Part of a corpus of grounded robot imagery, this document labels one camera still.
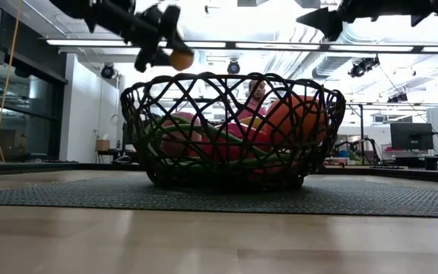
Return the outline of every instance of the pink fruit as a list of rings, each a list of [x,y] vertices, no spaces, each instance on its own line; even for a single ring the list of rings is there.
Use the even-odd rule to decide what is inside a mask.
[[[194,114],[187,112],[173,113],[172,116],[186,119],[189,122],[192,122],[194,118]],[[177,119],[175,119],[175,122],[178,124],[182,123]],[[198,117],[195,118],[194,124],[200,126],[201,122]],[[162,125],[162,127],[167,126],[173,126],[173,122],[169,119],[163,122]],[[170,135],[164,134],[162,136],[164,140],[161,142],[160,148],[163,152],[171,157],[181,157],[182,155],[186,156],[192,150],[189,145],[177,141],[191,140],[193,142],[200,142],[202,140],[202,136],[198,132],[192,132],[192,136],[189,139],[189,130],[183,130],[183,133],[180,131],[171,132]]]

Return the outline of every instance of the pole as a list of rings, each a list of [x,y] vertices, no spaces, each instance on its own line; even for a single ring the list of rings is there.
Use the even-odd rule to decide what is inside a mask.
[[[359,105],[359,116],[361,118],[361,138],[364,139],[364,118],[363,118],[363,105]],[[364,165],[364,142],[361,142],[361,164]]]

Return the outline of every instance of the glass window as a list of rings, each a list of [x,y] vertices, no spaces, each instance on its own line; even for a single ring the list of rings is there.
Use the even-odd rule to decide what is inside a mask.
[[[6,92],[6,104],[24,108],[31,113],[58,116],[56,109],[58,91],[55,91],[54,85],[6,64],[0,65],[0,100],[8,74],[10,83]]]
[[[30,161],[29,154],[47,158],[52,154],[51,134],[51,120],[3,109],[0,146],[7,162]]]

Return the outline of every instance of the orange ball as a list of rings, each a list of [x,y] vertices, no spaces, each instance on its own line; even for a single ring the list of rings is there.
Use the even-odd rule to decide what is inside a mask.
[[[302,129],[302,142],[306,142],[309,139],[310,133],[314,130],[318,114],[319,127],[317,128],[317,130],[319,131],[319,133],[317,134],[316,141],[322,141],[327,136],[325,130],[322,131],[322,129],[325,128],[325,112],[323,111],[324,108],[319,105],[315,105],[315,103],[318,104],[319,102],[314,102],[314,99],[311,96],[299,96],[299,98],[302,100],[303,104],[295,96],[291,95],[282,104],[280,100],[276,100],[268,108],[266,115],[269,116],[271,113],[271,116],[268,118],[268,120],[276,125],[276,128],[273,128],[269,124],[266,124],[265,131],[268,136],[271,136],[271,141],[274,144],[293,145],[297,143],[298,141],[294,140],[293,129],[295,129],[298,138],[300,137],[298,136],[300,134],[300,129]],[[278,104],[281,105],[279,106],[279,108],[274,110],[274,108]],[[299,116],[298,120],[295,114],[290,114],[290,110],[294,110],[297,113],[297,115]],[[285,137],[282,135],[282,133],[288,136],[288,140],[284,140]]]
[[[190,68],[193,62],[194,62],[193,54],[189,55],[177,50],[172,51],[172,54],[170,54],[170,64],[174,69],[176,69],[179,72],[184,69]]]

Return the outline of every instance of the black wicker basket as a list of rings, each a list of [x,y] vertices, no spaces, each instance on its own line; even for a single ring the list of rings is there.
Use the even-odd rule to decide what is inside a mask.
[[[262,81],[271,89],[259,104],[275,101],[266,116],[248,107],[252,96],[237,99],[237,88],[251,80],[255,89]],[[205,85],[214,92],[202,96]],[[125,89],[121,103],[140,165],[164,187],[297,188],[322,165],[345,112],[339,91],[259,73],[159,76]],[[223,110],[220,122],[206,119],[211,108]],[[239,121],[242,111],[252,116]]]

